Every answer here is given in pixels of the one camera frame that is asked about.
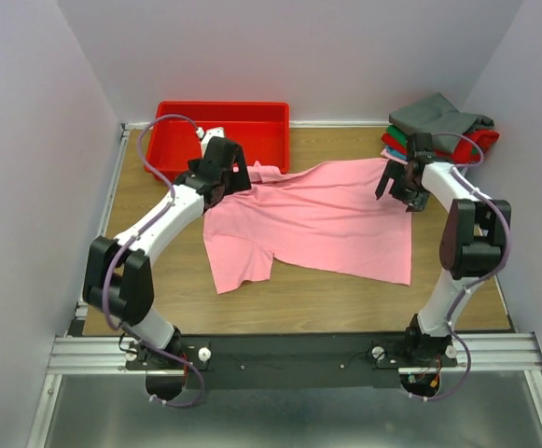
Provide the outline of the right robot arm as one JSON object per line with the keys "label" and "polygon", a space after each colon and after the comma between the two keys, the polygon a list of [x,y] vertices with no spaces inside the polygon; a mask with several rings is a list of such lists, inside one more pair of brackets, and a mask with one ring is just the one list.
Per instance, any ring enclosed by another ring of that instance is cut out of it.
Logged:
{"label": "right robot arm", "polygon": [[432,295],[400,339],[372,348],[378,364],[426,365],[446,354],[468,300],[507,264],[511,205],[481,192],[454,164],[427,158],[387,162],[376,198],[384,193],[409,212],[422,211],[431,196],[448,211],[439,243],[441,273]]}

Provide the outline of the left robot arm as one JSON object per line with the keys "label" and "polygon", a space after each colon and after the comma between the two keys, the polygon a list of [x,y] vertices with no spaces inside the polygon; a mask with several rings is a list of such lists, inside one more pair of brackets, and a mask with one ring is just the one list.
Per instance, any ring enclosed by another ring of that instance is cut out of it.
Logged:
{"label": "left robot arm", "polygon": [[93,240],[82,292],[111,329],[122,329],[146,345],[147,358],[160,369],[180,359],[181,335],[154,307],[152,266],[188,224],[225,197],[251,189],[243,148],[222,136],[205,138],[203,156],[190,160],[168,187],[129,229],[113,239]]}

